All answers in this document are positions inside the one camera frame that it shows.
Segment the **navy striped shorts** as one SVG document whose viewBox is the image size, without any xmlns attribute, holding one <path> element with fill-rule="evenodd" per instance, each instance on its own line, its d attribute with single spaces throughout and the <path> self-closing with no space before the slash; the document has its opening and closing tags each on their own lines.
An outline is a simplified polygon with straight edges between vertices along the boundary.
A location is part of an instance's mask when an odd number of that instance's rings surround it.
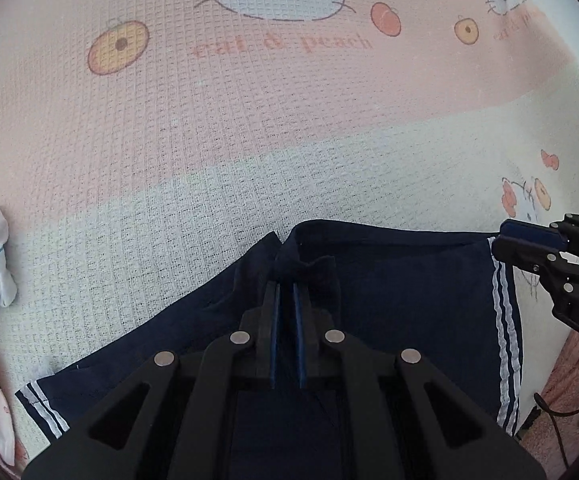
<svg viewBox="0 0 579 480">
<path fill-rule="evenodd" d="M 233 380 L 212 479 L 355 479 L 332 379 L 298 380 L 293 288 L 374 351 L 415 349 L 510 437 L 521 380 L 512 270 L 485 233 L 412 232 L 335 221 L 268 234 L 238 261 L 91 356 L 17 393 L 50 445 L 160 351 L 202 352 L 238 330 L 268 283 L 281 287 L 273 382 Z"/>
</svg>

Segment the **pink Hello Kitty sofa cover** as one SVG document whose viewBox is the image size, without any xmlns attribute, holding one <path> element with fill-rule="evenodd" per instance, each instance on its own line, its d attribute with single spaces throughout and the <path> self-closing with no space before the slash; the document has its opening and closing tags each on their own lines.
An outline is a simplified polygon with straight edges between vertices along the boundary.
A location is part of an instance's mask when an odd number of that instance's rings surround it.
<svg viewBox="0 0 579 480">
<path fill-rule="evenodd" d="M 579 3 L 0 0 L 0 210 L 24 467 L 265 236 L 579 214 Z"/>
</svg>

